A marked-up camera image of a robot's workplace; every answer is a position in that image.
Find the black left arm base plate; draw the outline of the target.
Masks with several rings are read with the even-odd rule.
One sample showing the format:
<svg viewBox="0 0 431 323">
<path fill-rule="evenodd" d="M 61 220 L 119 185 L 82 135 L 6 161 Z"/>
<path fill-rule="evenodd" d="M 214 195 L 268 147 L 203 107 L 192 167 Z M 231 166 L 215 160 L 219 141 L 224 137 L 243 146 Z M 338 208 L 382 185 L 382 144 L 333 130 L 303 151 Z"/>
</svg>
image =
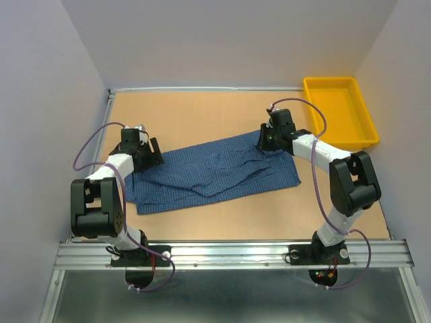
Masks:
<svg viewBox="0 0 431 323">
<path fill-rule="evenodd" d="M 135 250 L 118 250 L 112 246 L 106 247 L 111 255 L 110 266 L 117 268 L 125 267 L 169 267 L 170 263 L 162 256 L 171 257 L 171 246 L 153 245 L 150 250 L 157 253 L 146 252 L 141 248 Z"/>
</svg>

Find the aluminium left side rail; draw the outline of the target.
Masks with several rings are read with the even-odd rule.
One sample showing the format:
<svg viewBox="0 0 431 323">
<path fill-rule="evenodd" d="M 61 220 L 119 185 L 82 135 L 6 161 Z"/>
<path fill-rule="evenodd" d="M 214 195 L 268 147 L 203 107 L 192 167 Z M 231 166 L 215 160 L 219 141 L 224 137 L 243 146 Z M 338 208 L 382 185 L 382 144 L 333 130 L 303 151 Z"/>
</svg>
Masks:
<svg viewBox="0 0 431 323">
<path fill-rule="evenodd" d="M 107 130 L 107 125 L 110 122 L 110 115 L 114 104 L 114 95 L 109 94 L 107 103 L 105 105 L 104 114 L 102 117 L 101 125 L 90 135 L 84 142 L 82 147 L 78 150 L 75 159 L 73 160 L 72 169 L 75 172 L 75 178 L 70 184 L 70 228 L 72 237 L 80 237 L 77 231 L 77 211 L 75 203 L 73 202 L 73 183 L 76 181 L 84 180 L 87 176 L 91 175 L 98 163 L 100 163 L 100 156 L 102 153 L 102 146 L 104 137 Z"/>
</svg>

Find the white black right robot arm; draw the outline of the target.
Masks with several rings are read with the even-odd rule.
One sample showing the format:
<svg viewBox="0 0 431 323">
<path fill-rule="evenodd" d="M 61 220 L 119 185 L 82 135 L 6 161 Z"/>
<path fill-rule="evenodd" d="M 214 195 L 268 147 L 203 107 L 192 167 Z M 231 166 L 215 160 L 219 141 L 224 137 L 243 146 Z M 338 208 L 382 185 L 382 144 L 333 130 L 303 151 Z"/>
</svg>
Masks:
<svg viewBox="0 0 431 323">
<path fill-rule="evenodd" d="M 329 176 L 332 202 L 324 213 L 324 224 L 313 233 L 309 244 L 291 247 L 293 265 L 329 264 L 338 260 L 349 263 L 345 237 L 352 234 L 357 218 L 381 198 L 374 166 L 365 151 L 352 153 L 331 146 L 311 132 L 298 130 L 288 109 L 269 109 L 269 120 L 261 124 L 257 149 L 285 151 L 311 163 L 313 170 L 324 170 Z"/>
</svg>

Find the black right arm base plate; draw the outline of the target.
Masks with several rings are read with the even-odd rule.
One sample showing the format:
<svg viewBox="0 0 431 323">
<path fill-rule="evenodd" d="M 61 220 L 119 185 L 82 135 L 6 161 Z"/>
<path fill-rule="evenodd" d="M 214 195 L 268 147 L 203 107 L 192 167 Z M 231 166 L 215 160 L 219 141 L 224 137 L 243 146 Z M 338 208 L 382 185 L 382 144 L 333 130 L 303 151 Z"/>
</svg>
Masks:
<svg viewBox="0 0 431 323">
<path fill-rule="evenodd" d="M 349 264 L 347 246 L 342 243 L 335 246 L 313 246 L 312 244 L 294 244 L 288 247 L 288 258 L 294 266 Z"/>
</svg>

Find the aluminium front rail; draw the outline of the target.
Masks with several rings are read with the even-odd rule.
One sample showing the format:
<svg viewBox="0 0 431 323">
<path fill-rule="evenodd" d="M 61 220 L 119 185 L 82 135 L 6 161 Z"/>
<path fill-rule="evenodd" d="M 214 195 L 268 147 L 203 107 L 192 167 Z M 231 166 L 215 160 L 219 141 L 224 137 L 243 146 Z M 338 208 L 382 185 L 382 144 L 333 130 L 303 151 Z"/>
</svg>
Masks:
<svg viewBox="0 0 431 323">
<path fill-rule="evenodd" d="M 170 258 L 178 271 L 299 269 L 284 257 L 305 240 L 151 242 L 170 246 Z M 372 268 L 412 268 L 414 262 L 403 240 L 373 240 Z M 60 244 L 54 269 L 64 271 L 112 270 L 106 245 L 90 241 Z"/>
</svg>

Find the aluminium back rail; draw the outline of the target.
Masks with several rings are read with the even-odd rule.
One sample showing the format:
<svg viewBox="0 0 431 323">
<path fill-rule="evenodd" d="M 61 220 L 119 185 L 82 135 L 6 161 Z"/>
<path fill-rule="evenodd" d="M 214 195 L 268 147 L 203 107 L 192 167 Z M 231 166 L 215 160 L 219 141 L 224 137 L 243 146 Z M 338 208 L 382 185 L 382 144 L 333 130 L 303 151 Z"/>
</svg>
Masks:
<svg viewBox="0 0 431 323">
<path fill-rule="evenodd" d="M 303 87 L 224 87 L 224 86 L 184 86 L 184 87 L 124 87 L 109 89 L 109 94 L 143 92 L 302 92 Z"/>
</svg>

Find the yellow plastic bin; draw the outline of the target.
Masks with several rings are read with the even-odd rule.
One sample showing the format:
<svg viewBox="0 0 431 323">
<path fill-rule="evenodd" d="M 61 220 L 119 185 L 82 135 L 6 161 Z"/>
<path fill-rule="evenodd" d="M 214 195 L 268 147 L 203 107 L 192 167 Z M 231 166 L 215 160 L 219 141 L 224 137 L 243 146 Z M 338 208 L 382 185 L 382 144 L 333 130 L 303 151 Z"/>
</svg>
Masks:
<svg viewBox="0 0 431 323">
<path fill-rule="evenodd" d="M 379 135 L 354 77 L 305 77 L 303 87 L 304 98 L 327 121 L 324 142 L 348 151 L 378 144 Z"/>
</svg>

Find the aluminium rail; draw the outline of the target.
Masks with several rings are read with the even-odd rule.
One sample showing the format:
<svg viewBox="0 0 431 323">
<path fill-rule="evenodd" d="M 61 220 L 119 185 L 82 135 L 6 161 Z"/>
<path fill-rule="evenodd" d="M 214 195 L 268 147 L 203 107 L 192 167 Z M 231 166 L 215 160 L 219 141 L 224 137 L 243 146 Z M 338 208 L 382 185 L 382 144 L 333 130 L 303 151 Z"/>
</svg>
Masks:
<svg viewBox="0 0 431 323">
<path fill-rule="evenodd" d="M 305 240 L 151 242 L 170 246 L 170 258 L 178 271 L 299 269 L 284 257 Z M 373 240 L 372 268 L 412 268 L 414 262 L 403 240 Z M 60 244 L 54 269 L 64 271 L 112 270 L 106 245 L 90 241 Z"/>
<path fill-rule="evenodd" d="M 75 178 L 70 184 L 70 228 L 72 237 L 80 237 L 77 231 L 77 211 L 75 203 L 73 202 L 73 183 L 76 181 L 84 180 L 87 176 L 91 175 L 98 163 L 100 163 L 100 156 L 102 153 L 102 146 L 104 137 L 107 130 L 107 125 L 110 122 L 110 115 L 114 104 L 114 95 L 109 94 L 107 103 L 105 105 L 104 114 L 102 117 L 101 125 L 90 135 L 84 142 L 82 147 L 78 150 L 75 159 L 73 160 L 72 169 L 75 172 Z"/>
<path fill-rule="evenodd" d="M 143 92 L 302 92 L 303 87 L 224 87 L 224 86 L 184 86 L 184 87 L 124 87 L 109 89 L 109 94 Z"/>
</svg>

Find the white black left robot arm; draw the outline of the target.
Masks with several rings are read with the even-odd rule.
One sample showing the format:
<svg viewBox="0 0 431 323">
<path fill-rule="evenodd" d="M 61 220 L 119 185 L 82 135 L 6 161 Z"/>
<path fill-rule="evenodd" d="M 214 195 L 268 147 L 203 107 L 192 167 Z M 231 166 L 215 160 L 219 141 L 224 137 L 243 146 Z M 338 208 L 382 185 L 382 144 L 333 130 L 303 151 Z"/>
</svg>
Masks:
<svg viewBox="0 0 431 323">
<path fill-rule="evenodd" d="M 123 126 L 121 140 L 99 168 L 70 186 L 71 231 L 74 236 L 108 244 L 107 251 L 125 266 L 156 263 L 143 231 L 129 227 L 126 220 L 124 179 L 164 163 L 157 139 L 141 124 Z"/>
</svg>

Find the blue checked long sleeve shirt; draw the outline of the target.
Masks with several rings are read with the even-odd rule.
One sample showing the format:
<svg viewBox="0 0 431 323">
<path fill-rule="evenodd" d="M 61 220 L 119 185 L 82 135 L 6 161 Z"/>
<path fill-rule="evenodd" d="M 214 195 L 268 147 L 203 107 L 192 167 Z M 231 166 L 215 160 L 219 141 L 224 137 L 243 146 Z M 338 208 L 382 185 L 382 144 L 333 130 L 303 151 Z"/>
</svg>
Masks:
<svg viewBox="0 0 431 323">
<path fill-rule="evenodd" d="M 167 151 L 162 165 L 125 178 L 127 201 L 147 215 L 300 185 L 293 157 L 258 150 L 258 139 L 253 131 Z"/>
</svg>

